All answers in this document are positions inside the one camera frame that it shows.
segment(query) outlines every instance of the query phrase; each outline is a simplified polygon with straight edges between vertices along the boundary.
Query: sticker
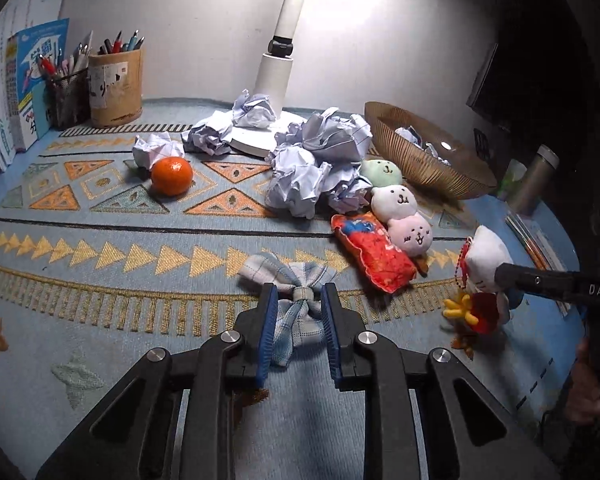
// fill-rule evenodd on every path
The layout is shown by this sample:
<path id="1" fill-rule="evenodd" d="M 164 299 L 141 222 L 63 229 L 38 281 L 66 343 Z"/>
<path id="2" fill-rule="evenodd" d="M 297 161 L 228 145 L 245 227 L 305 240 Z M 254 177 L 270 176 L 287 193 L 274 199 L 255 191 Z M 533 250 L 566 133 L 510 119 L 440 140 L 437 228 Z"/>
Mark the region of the sticker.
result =
<path id="1" fill-rule="evenodd" d="M 106 108 L 107 96 L 120 95 L 127 88 L 128 62 L 89 67 L 91 108 Z"/>

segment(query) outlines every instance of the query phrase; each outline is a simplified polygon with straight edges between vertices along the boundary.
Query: mandarin orange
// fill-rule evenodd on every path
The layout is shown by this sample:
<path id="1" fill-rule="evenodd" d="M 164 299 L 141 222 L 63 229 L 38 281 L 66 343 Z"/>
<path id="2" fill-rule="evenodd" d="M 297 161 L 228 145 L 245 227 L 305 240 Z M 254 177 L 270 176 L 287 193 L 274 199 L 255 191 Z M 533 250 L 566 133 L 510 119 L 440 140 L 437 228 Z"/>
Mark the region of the mandarin orange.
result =
<path id="1" fill-rule="evenodd" d="M 151 168 L 151 182 L 154 189 L 167 196 L 183 194 L 191 187 L 193 170 L 181 156 L 162 158 Z"/>

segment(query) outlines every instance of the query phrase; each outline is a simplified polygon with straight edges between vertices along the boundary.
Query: plaid fabric bow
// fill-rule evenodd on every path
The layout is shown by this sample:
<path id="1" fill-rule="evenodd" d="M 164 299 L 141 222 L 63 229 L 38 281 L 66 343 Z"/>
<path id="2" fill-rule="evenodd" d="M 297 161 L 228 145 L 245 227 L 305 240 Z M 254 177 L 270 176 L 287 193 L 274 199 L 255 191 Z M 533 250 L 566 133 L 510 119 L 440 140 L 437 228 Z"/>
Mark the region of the plaid fabric bow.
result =
<path id="1" fill-rule="evenodd" d="M 239 274 L 260 285 L 273 283 L 282 296 L 292 298 L 278 300 L 272 364 L 286 367 L 295 347 L 324 340 L 320 301 L 315 300 L 314 293 L 320 294 L 336 270 L 315 262 L 291 262 L 286 266 L 273 254 L 260 253 L 247 258 Z"/>

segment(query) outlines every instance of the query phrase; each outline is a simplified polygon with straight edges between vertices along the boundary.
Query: pink plush face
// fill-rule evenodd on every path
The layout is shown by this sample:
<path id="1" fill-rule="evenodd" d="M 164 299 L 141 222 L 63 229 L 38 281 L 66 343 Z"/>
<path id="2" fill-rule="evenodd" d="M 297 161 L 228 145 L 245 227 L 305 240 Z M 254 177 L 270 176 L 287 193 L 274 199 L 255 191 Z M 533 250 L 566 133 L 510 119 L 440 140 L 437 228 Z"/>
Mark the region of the pink plush face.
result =
<path id="1" fill-rule="evenodd" d="M 400 220 L 389 220 L 388 231 L 392 244 L 408 256 L 421 256 L 433 241 L 433 229 L 418 213 Z"/>

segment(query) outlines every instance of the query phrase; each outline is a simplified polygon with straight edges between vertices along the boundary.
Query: mesh pen holder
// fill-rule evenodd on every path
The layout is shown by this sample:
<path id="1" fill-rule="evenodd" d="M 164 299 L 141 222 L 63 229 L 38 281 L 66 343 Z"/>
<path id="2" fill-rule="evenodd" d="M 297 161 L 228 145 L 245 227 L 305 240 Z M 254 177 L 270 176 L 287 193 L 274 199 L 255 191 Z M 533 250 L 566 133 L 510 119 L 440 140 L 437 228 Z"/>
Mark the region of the mesh pen holder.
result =
<path id="1" fill-rule="evenodd" d="M 89 120 L 87 69 L 47 82 L 54 106 L 53 126 L 66 130 Z"/>

